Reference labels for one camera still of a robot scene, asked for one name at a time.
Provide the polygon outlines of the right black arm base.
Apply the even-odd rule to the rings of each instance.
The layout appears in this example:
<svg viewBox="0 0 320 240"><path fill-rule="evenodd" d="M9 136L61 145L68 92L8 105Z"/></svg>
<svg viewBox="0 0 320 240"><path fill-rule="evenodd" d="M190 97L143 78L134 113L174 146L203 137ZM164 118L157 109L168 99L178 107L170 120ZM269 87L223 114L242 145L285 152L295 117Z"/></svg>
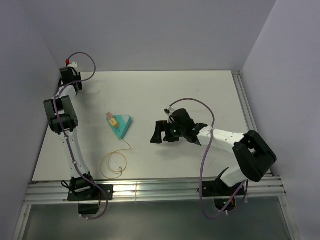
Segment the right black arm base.
<svg viewBox="0 0 320 240"><path fill-rule="evenodd" d="M241 205L247 196L248 192L248 183L245 181L241 188L241 183L237 183L232 187L228 187L224 184L220 179L216 180L205 180L202 181L202 197L209 198L209 197L222 197L219 199L214 199L215 207L221 211L224 206L227 205L229 198L236 193L235 197L231 200L231 202L227 205L224 212L233 212L237 206Z"/></svg>

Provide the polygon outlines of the pink usb charger plug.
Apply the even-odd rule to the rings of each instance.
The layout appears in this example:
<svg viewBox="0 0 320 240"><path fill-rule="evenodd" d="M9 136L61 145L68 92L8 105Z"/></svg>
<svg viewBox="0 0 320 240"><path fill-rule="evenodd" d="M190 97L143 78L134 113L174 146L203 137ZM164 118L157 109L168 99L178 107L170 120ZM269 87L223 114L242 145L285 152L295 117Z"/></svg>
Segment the pink usb charger plug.
<svg viewBox="0 0 320 240"><path fill-rule="evenodd" d="M111 119L114 118L113 114L110 113L110 112L108 112L108 113L106 114L106 117L107 117L109 120L111 120Z"/></svg>

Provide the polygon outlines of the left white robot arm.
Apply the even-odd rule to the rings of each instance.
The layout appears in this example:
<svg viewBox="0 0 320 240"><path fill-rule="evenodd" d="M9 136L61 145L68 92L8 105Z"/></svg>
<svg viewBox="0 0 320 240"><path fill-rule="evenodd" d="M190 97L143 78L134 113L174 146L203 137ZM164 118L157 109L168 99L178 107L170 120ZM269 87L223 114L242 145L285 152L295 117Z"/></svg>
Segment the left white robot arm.
<svg viewBox="0 0 320 240"><path fill-rule="evenodd" d="M61 78L58 93L52 99L43 102L50 129L61 140L70 167L70 184L61 184L71 194L80 194L86 200L96 197L98 188L88 169L78 140L78 117L72 104L77 93L83 89L81 74L73 67L67 66L60 70Z"/></svg>

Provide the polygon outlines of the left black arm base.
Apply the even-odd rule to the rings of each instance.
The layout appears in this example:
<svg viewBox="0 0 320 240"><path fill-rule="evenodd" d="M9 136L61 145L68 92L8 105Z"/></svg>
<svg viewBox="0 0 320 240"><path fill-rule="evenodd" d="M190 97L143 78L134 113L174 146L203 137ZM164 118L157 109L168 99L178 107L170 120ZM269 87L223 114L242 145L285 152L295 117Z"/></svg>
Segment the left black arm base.
<svg viewBox="0 0 320 240"><path fill-rule="evenodd" d="M72 177L70 183L61 181L61 185L68 189L67 200L78 202L78 213L81 217L93 220L101 217L112 200L114 186L112 184L96 184L90 174L83 177Z"/></svg>

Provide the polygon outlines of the teal triangular power strip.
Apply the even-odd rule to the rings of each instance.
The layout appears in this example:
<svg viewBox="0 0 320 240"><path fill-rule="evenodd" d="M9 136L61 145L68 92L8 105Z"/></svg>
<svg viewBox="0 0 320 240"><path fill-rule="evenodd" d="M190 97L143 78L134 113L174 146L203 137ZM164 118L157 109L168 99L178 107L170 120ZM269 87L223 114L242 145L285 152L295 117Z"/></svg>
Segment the teal triangular power strip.
<svg viewBox="0 0 320 240"><path fill-rule="evenodd" d="M132 117L130 115L112 115L106 118L113 133L123 140L129 130L132 123Z"/></svg>

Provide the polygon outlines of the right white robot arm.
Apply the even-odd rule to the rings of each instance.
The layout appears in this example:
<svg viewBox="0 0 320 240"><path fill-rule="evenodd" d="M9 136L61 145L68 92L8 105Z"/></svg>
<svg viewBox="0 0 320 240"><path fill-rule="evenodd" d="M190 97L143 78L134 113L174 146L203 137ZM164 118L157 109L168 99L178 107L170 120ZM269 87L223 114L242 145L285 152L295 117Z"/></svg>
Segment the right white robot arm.
<svg viewBox="0 0 320 240"><path fill-rule="evenodd" d="M259 182L277 161L275 153L257 131L236 133L214 129L205 123L195 123L184 108L166 109L165 113L167 120L155 122L152 144L173 143L184 138L191 144L234 154L237 163L217 177L216 189L222 195L229 194L235 185L244 181Z"/></svg>

